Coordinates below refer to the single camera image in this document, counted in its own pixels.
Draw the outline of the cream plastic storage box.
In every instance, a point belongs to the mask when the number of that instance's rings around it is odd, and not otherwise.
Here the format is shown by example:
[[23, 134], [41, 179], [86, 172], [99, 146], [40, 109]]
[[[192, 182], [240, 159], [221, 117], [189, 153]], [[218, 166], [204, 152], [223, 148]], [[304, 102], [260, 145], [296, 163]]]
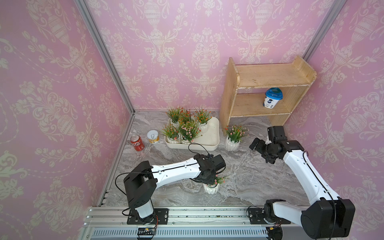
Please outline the cream plastic storage box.
[[202, 133], [202, 135], [196, 139], [193, 140], [193, 144], [189, 147], [187, 144], [179, 143], [171, 143], [168, 141], [168, 138], [166, 136], [163, 137], [166, 145], [170, 149], [181, 149], [181, 150], [188, 150], [188, 147], [190, 150], [196, 150], [196, 151], [203, 151], [203, 147], [208, 151], [214, 151], [217, 149], [219, 143], [220, 143], [220, 126], [219, 126], [219, 120], [216, 117], [212, 117], [207, 122], [207, 131]]

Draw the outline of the wooden two-tier shelf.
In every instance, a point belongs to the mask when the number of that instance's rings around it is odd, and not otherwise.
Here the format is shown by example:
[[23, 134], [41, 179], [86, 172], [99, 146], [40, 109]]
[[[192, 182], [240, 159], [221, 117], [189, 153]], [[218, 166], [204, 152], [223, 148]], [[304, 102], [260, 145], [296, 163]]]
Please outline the wooden two-tier shelf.
[[[283, 126], [317, 78], [317, 72], [302, 57], [292, 63], [240, 65], [229, 58], [220, 108], [222, 129], [232, 118], [268, 117], [272, 126]], [[265, 92], [279, 88], [283, 99], [277, 106], [263, 106]]]

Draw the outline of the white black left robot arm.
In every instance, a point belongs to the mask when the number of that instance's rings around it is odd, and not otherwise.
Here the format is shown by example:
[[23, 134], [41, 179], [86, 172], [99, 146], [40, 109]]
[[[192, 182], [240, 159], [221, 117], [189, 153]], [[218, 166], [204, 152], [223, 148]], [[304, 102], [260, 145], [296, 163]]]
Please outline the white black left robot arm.
[[132, 221], [149, 224], [158, 220], [152, 195], [164, 185], [190, 179], [206, 185], [214, 185], [216, 175], [226, 168], [221, 155], [196, 154], [185, 161], [169, 165], [151, 165], [141, 162], [123, 180], [128, 209], [122, 211]]

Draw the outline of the blue lid white tub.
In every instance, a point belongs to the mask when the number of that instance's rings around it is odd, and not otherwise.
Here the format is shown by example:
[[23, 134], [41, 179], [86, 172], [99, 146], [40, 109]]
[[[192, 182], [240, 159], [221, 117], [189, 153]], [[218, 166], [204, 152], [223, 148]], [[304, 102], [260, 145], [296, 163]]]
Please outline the blue lid white tub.
[[265, 92], [263, 106], [268, 109], [273, 109], [279, 101], [283, 99], [283, 92], [279, 88], [270, 88]]

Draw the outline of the orange flower plant white pot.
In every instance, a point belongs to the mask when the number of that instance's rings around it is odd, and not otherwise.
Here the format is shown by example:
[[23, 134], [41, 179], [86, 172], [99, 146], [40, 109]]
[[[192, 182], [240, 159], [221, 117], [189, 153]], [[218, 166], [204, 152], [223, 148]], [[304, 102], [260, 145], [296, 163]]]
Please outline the orange flower plant white pot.
[[169, 117], [171, 124], [175, 128], [179, 128], [179, 118], [183, 111], [183, 108], [177, 107], [177, 108], [169, 108], [167, 110], [167, 116]]

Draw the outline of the red flower plant white pot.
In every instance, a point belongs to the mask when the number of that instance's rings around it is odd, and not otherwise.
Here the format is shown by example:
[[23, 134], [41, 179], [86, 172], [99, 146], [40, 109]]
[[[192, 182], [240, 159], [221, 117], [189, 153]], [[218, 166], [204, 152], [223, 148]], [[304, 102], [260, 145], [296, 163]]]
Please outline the red flower plant white pot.
[[180, 124], [185, 124], [185, 123], [191, 122], [193, 120], [194, 119], [193, 119], [193, 116], [192, 116], [190, 111], [188, 111], [184, 108], [180, 109], [180, 112], [179, 112], [179, 123]]

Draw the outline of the red cola can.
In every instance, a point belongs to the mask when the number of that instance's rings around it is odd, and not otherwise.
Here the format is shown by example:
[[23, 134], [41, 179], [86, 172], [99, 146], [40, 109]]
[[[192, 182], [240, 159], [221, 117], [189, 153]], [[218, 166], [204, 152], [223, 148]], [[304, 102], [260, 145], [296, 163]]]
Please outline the red cola can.
[[133, 148], [140, 152], [145, 148], [142, 138], [139, 135], [132, 135], [130, 138], [130, 143]]

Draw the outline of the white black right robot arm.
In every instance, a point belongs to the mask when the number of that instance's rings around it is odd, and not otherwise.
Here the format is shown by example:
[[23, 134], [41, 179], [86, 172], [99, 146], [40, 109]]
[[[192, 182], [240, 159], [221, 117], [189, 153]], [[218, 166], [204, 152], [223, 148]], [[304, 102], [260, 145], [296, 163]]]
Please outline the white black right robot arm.
[[349, 235], [355, 205], [342, 199], [320, 176], [298, 141], [274, 140], [267, 144], [255, 138], [250, 149], [268, 162], [281, 159], [293, 171], [303, 187], [310, 206], [294, 206], [282, 200], [267, 200], [264, 218], [269, 223], [285, 219], [302, 227], [312, 239], [345, 238]]

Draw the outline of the white yellow tin can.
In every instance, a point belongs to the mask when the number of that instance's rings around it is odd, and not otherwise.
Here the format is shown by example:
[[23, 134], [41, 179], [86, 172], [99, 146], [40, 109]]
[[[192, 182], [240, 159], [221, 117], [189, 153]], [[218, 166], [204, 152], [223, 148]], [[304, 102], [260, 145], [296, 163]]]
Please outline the white yellow tin can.
[[150, 144], [156, 144], [159, 141], [159, 132], [156, 130], [150, 130], [147, 133], [147, 138]]

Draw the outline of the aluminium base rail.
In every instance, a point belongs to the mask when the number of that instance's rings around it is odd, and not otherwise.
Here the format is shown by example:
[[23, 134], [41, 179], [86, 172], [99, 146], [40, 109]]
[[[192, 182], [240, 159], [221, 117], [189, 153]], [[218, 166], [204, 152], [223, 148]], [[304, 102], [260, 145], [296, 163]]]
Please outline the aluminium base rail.
[[267, 222], [258, 207], [160, 207], [141, 223], [122, 207], [90, 208], [80, 240], [308, 240], [287, 220]]

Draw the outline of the tall pink flower plant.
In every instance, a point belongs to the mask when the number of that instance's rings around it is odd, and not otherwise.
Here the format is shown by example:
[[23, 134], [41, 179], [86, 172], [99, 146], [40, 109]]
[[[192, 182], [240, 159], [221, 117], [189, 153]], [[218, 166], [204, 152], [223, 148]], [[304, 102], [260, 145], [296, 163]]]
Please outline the tall pink flower plant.
[[179, 133], [182, 144], [193, 143], [195, 139], [202, 136], [199, 126], [199, 122], [196, 120], [180, 122]]

